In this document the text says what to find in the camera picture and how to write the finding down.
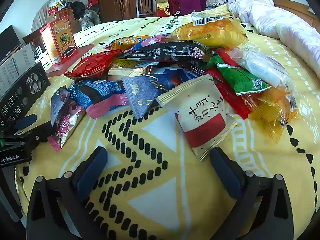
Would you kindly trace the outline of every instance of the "pink snack package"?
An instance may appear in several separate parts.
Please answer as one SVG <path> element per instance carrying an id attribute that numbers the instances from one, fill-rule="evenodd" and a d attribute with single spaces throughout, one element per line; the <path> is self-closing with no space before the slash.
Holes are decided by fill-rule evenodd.
<path id="1" fill-rule="evenodd" d="M 48 137 L 48 142 L 55 151 L 61 150 L 65 142 L 74 132 L 76 126 L 85 115 L 85 110 L 76 102 L 69 100 L 65 112 L 57 118 L 57 131 L 54 135 Z"/>

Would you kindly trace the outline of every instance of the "snack package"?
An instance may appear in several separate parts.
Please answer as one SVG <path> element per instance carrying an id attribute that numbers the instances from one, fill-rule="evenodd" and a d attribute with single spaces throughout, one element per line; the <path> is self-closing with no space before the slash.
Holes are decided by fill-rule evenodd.
<path id="1" fill-rule="evenodd" d="M 214 51 L 219 55 L 224 64 L 228 64 L 234 67 L 240 67 L 240 65 L 237 62 L 230 58 L 230 55 L 227 54 L 226 49 L 215 49 Z"/>
<path id="2" fill-rule="evenodd" d="M 92 119 L 97 119 L 113 106 L 129 104 L 124 89 L 108 80 L 73 81 L 68 88 L 70 99 L 81 105 Z"/>
<path id="3" fill-rule="evenodd" d="M 219 56 L 219 54 L 217 52 L 213 51 L 211 54 L 211 59 L 207 63 L 206 69 L 217 66 L 217 64 L 224 64 L 224 61 L 221 59 L 221 57 Z"/>
<path id="4" fill-rule="evenodd" d="M 225 16 L 215 16 L 180 26 L 165 40 L 192 40 L 211 48 L 233 49 L 241 43 L 247 43 L 248 37 L 240 23 Z"/>
<path id="5" fill-rule="evenodd" d="M 138 68 L 110 68 L 108 70 L 108 80 L 109 81 L 121 81 L 126 77 L 138 77 L 144 76 L 147 72 Z"/>
<path id="6" fill-rule="evenodd" d="M 209 47 L 196 41 L 171 41 L 148 45 L 121 54 L 118 58 L 153 62 L 188 61 L 203 59 Z"/>
<path id="7" fill-rule="evenodd" d="M 141 42 L 142 40 L 149 38 L 150 36 L 136 36 L 136 37 L 127 37 L 127 38 L 122 38 L 115 40 L 111 44 L 111 49 L 121 49 L 121 50 L 126 50 L 132 48 L 135 44 Z"/>
<path id="8" fill-rule="evenodd" d="M 56 119 L 57 131 L 48 137 L 48 142 L 54 150 L 61 150 L 62 146 L 74 132 L 76 126 L 85 115 L 85 110 L 72 100 L 68 100 L 67 108 L 61 117 Z"/>
<path id="9" fill-rule="evenodd" d="M 236 126 L 226 115 L 224 99 L 210 75 L 187 81 L 159 96 L 157 102 L 176 118 L 195 156 L 203 160 Z"/>
<path id="10" fill-rule="evenodd" d="M 67 87 L 60 87 L 51 97 L 51 109 L 50 109 L 50 119 L 51 125 L 53 126 L 56 119 L 60 117 L 63 106 L 68 101 L 70 92 L 67 91 Z"/>
<path id="11" fill-rule="evenodd" d="M 139 61 L 114 58 L 109 68 L 133 68 L 135 65 L 139 64 Z"/>
<path id="12" fill-rule="evenodd" d="M 226 64 L 217 64 L 217 67 L 237 96 L 248 93 L 259 93 L 270 87 L 260 78 L 242 68 Z"/>
<path id="13" fill-rule="evenodd" d="M 245 94 L 241 97 L 252 109 L 249 118 L 256 120 L 274 143 L 279 142 L 285 124 L 298 117 L 297 103 L 290 92 L 270 87 L 262 93 Z"/>
<path id="14" fill-rule="evenodd" d="M 133 116 L 136 119 L 142 118 L 157 96 L 189 79 L 182 69 L 170 70 L 166 74 L 122 79 Z"/>
<path id="15" fill-rule="evenodd" d="M 117 49 L 85 57 L 72 69 L 72 72 L 66 72 L 64 75 L 73 80 L 98 78 L 109 67 L 113 57 L 120 52 L 121 50 Z"/>
<path id="16" fill-rule="evenodd" d="M 129 49 L 130 51 L 134 51 L 137 49 L 141 49 L 142 47 L 154 44 L 154 43 L 160 43 L 166 36 L 168 35 L 155 35 L 155 36 L 151 36 L 148 37 L 142 41 L 140 41 L 139 43 L 135 44 L 131 49 Z"/>
<path id="17" fill-rule="evenodd" d="M 253 49 L 235 48 L 230 57 L 251 74 L 282 91 L 295 91 L 294 83 L 284 67 L 267 55 Z"/>

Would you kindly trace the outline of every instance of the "yellow snack package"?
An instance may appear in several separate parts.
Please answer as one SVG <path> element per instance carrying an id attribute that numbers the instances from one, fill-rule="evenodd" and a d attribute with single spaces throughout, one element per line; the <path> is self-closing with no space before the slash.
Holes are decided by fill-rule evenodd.
<path id="1" fill-rule="evenodd" d="M 111 50 L 114 49 L 122 49 L 122 50 L 126 50 L 126 49 L 130 49 L 132 48 L 135 44 L 139 43 L 140 41 L 143 41 L 146 38 L 149 38 L 150 36 L 135 36 L 135 37 L 127 37 L 127 38 L 122 38 L 122 39 L 118 39 L 115 40 L 112 43 L 112 47 Z"/>
<path id="2" fill-rule="evenodd" d="M 212 76 L 184 82 L 156 98 L 176 118 L 195 156 L 203 160 L 237 125 L 227 115 L 224 99 Z"/>
<path id="3" fill-rule="evenodd" d="M 248 37 L 240 23 L 225 16 L 215 16 L 180 26 L 165 40 L 192 40 L 211 48 L 234 49 L 241 43 L 247 43 Z"/>
<path id="4" fill-rule="evenodd" d="M 285 124 L 298 117 L 297 104 L 290 91 L 270 87 L 258 94 L 244 94 L 242 98 L 252 108 L 249 118 L 257 121 L 274 143 L 279 142 Z"/>

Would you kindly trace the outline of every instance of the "red snack package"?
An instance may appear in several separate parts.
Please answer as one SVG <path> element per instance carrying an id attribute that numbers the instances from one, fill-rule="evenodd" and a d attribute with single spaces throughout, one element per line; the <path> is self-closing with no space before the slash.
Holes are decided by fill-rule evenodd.
<path id="1" fill-rule="evenodd" d="M 232 60 L 230 56 L 226 53 L 227 49 L 215 49 L 214 50 L 225 64 L 231 65 L 233 67 L 241 67 L 237 62 Z"/>
<path id="2" fill-rule="evenodd" d="M 251 112 L 250 107 L 244 103 L 241 96 L 236 95 L 235 91 L 221 75 L 220 71 L 214 67 L 207 69 L 205 72 L 220 81 L 216 84 L 216 87 L 223 98 L 229 103 L 233 110 L 241 116 L 242 119 L 247 119 L 248 114 Z"/>
<path id="3" fill-rule="evenodd" d="M 72 72 L 66 72 L 64 75 L 74 80 L 98 78 L 110 66 L 113 57 L 120 52 L 120 49 L 115 49 L 85 57 L 72 69 Z"/>

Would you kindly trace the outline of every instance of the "blue snack package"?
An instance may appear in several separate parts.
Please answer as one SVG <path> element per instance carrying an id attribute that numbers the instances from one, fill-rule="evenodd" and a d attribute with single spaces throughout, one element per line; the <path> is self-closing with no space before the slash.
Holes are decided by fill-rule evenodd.
<path id="1" fill-rule="evenodd" d="M 182 69 L 166 70 L 166 74 L 151 74 L 123 78 L 124 89 L 136 119 L 142 118 L 153 101 L 163 93 L 192 78 Z"/>
<path id="2" fill-rule="evenodd" d="M 68 88 L 70 99 L 81 105 L 92 119 L 97 119 L 114 106 L 129 104 L 124 89 L 108 80 L 73 81 Z"/>
<path id="3" fill-rule="evenodd" d="M 61 109 L 68 101 L 70 92 L 67 91 L 67 87 L 60 87 L 51 97 L 51 109 L 50 109 L 50 119 L 51 125 L 53 126 L 56 119 L 61 115 Z"/>

